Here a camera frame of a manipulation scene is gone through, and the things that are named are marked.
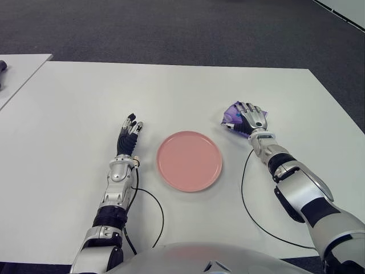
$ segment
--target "black joint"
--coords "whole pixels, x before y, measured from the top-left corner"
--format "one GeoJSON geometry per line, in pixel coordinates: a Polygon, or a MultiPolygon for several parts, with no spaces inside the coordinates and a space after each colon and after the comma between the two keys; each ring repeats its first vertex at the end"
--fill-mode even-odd
{"type": "Polygon", "coordinates": [[[0,60],[0,72],[3,70],[6,70],[7,68],[7,64],[5,63],[5,61],[0,60]]]}
{"type": "Polygon", "coordinates": [[[115,205],[107,205],[105,207],[99,208],[92,227],[106,225],[109,227],[122,229],[126,222],[127,213],[123,208],[117,207],[115,205]]]}
{"type": "Polygon", "coordinates": [[[269,168],[271,175],[274,176],[279,166],[290,161],[295,161],[295,158],[288,153],[279,153],[269,160],[267,167],[269,168]]]}
{"type": "Polygon", "coordinates": [[[123,250],[121,250],[120,247],[114,247],[109,257],[107,271],[109,271],[112,268],[115,268],[117,265],[122,263],[123,260],[124,260],[123,250]]]}
{"type": "Polygon", "coordinates": [[[302,207],[301,211],[312,227],[314,227],[321,218],[340,213],[340,211],[327,202],[325,198],[316,198],[310,201],[302,207]]]}
{"type": "Polygon", "coordinates": [[[131,113],[128,118],[131,120],[131,121],[134,121],[136,119],[136,115],[134,115],[134,113],[131,113]]]}
{"type": "Polygon", "coordinates": [[[299,170],[299,167],[294,167],[290,170],[288,170],[285,174],[283,174],[280,178],[276,175],[273,176],[273,180],[276,182],[276,183],[279,183],[280,181],[283,181],[285,180],[286,178],[288,178],[290,175],[294,174],[295,171],[298,171],[299,170]]]}
{"type": "Polygon", "coordinates": [[[304,219],[301,217],[301,215],[291,206],[291,204],[285,199],[281,191],[278,187],[275,187],[274,189],[275,195],[278,198],[279,202],[285,209],[286,213],[294,220],[299,223],[304,223],[304,219]]]}

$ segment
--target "silver arm segment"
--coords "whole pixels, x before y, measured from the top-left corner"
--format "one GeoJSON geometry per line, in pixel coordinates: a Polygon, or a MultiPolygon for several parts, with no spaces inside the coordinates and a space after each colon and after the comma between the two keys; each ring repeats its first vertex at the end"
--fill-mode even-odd
{"type": "Polygon", "coordinates": [[[250,135],[255,154],[277,183],[275,195],[290,217],[307,224],[326,273],[363,273],[365,224],[335,206],[328,186],[278,145],[258,107],[240,103],[236,108],[243,123],[226,126],[250,135]]]}
{"type": "Polygon", "coordinates": [[[117,156],[110,161],[107,189],[102,197],[92,227],[87,231],[70,273],[105,273],[123,262],[122,230],[127,222],[132,170],[138,168],[138,157],[131,154],[137,142],[142,122],[131,114],[123,123],[117,156]]]}

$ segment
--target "black object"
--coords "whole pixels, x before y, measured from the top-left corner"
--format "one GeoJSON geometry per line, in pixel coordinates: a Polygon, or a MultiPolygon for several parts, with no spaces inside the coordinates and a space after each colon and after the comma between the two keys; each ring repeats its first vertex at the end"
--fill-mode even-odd
{"type": "Polygon", "coordinates": [[[275,195],[278,198],[279,202],[285,209],[286,213],[294,220],[299,223],[305,223],[301,215],[291,206],[291,204],[286,200],[284,195],[281,193],[278,187],[274,189],[275,195]]]}
{"type": "Polygon", "coordinates": [[[307,203],[301,209],[304,216],[312,227],[323,217],[327,215],[340,213],[340,211],[334,208],[325,198],[317,198],[307,203]]]}
{"type": "MultiPolygon", "coordinates": [[[[131,127],[134,127],[137,122],[135,121],[136,115],[134,113],[130,114],[128,118],[131,120],[131,127]]],[[[135,133],[129,134],[128,129],[122,129],[120,131],[118,142],[116,145],[117,156],[120,154],[127,154],[132,156],[133,150],[135,149],[137,143],[138,135],[135,133]]]]}
{"type": "Polygon", "coordinates": [[[123,208],[114,205],[107,205],[99,208],[92,227],[107,225],[122,229],[126,222],[127,213],[123,208]]]}
{"type": "Polygon", "coordinates": [[[364,274],[365,269],[354,261],[340,263],[334,254],[329,252],[323,261],[323,270],[326,274],[364,274]]]}
{"type": "Polygon", "coordinates": [[[7,68],[7,64],[5,63],[5,61],[0,60],[0,73],[3,72],[4,70],[6,70],[7,68]]]}
{"type": "Polygon", "coordinates": [[[269,162],[267,163],[267,167],[269,168],[271,175],[274,176],[274,174],[279,166],[281,166],[282,164],[285,164],[286,162],[290,162],[290,161],[295,161],[295,158],[288,153],[279,153],[279,154],[274,155],[269,160],[269,162]]]}
{"type": "Polygon", "coordinates": [[[120,134],[118,137],[118,144],[117,144],[117,155],[120,154],[127,154],[132,156],[132,152],[135,149],[137,143],[138,135],[135,133],[131,133],[129,135],[122,135],[120,134]]]}
{"type": "Polygon", "coordinates": [[[124,260],[123,250],[121,250],[120,247],[114,247],[109,257],[107,271],[109,271],[112,268],[115,268],[117,265],[122,263],[123,260],[124,260]]]}

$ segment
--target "robot finger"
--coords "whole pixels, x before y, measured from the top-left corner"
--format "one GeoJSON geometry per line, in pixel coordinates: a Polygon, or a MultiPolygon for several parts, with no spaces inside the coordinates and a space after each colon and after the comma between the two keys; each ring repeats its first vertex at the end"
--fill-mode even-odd
{"type": "Polygon", "coordinates": [[[138,135],[142,129],[143,129],[143,123],[138,122],[134,125],[133,129],[131,130],[131,134],[134,133],[134,134],[138,135]]]}
{"type": "Polygon", "coordinates": [[[247,103],[247,106],[249,107],[250,111],[256,112],[256,108],[251,103],[247,103]]]}
{"type": "Polygon", "coordinates": [[[247,105],[243,102],[238,102],[237,104],[234,104],[234,106],[236,107],[236,109],[241,113],[241,111],[243,112],[247,112],[249,110],[249,108],[247,107],[247,105]]]}

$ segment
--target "gray carpet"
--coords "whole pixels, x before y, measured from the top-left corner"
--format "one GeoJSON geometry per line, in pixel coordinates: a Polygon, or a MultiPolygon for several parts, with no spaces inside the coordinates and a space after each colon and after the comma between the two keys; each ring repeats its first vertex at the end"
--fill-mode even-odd
{"type": "Polygon", "coordinates": [[[364,33],[312,0],[0,0],[0,37],[55,61],[310,69],[365,130],[364,33]]]}

